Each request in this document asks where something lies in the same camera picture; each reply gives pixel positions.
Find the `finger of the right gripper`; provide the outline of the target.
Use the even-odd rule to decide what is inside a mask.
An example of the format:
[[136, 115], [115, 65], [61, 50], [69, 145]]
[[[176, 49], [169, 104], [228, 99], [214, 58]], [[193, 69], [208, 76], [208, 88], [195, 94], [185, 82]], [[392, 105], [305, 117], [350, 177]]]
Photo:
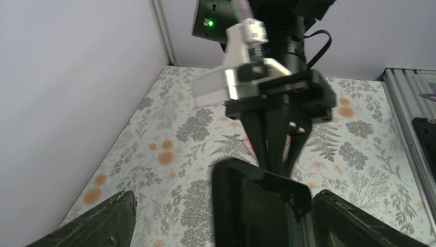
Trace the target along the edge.
[[262, 114], [256, 111], [245, 111], [241, 113], [240, 121], [249, 138], [259, 167], [267, 169], [269, 157]]
[[289, 178], [311, 130], [311, 120], [289, 104], [267, 111], [267, 170]]

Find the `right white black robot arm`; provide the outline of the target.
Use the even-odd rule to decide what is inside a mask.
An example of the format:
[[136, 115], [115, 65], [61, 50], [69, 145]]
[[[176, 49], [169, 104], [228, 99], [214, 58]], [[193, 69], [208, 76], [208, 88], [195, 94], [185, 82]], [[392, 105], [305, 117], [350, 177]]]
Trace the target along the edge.
[[195, 37], [218, 42], [222, 63], [192, 81], [197, 107], [223, 104], [261, 169], [289, 177], [314, 124], [332, 120], [336, 94], [308, 61], [306, 31], [332, 1], [198, 1]]

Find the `black phone-shaped object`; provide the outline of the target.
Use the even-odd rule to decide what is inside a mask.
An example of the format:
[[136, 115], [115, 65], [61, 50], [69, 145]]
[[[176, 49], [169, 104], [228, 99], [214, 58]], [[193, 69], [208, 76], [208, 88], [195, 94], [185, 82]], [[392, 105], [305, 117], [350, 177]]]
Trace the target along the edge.
[[310, 189], [246, 161], [228, 158], [211, 172], [215, 246], [302, 246], [299, 224]]

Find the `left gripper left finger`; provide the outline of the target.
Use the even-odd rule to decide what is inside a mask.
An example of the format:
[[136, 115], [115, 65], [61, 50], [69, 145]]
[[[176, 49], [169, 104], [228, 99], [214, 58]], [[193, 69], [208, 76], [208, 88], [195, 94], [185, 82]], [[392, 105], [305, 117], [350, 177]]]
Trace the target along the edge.
[[136, 206], [132, 190], [120, 191], [29, 246], [130, 247], [136, 224]]

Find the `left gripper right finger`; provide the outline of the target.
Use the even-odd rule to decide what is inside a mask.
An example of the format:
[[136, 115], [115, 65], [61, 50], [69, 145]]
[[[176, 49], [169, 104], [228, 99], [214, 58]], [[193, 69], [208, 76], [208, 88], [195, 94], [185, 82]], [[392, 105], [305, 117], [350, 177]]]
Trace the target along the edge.
[[316, 246], [426, 246], [329, 190], [312, 202]]

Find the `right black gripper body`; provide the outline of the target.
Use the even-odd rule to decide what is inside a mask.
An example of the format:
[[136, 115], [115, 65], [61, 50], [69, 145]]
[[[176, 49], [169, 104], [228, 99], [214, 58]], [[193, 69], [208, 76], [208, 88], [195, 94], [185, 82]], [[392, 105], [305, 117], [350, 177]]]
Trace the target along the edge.
[[239, 118], [240, 112], [263, 110], [283, 101], [310, 119], [314, 124], [332, 120], [336, 94], [324, 76], [310, 69], [293, 75], [264, 78], [255, 83], [258, 94], [225, 102], [225, 115]]

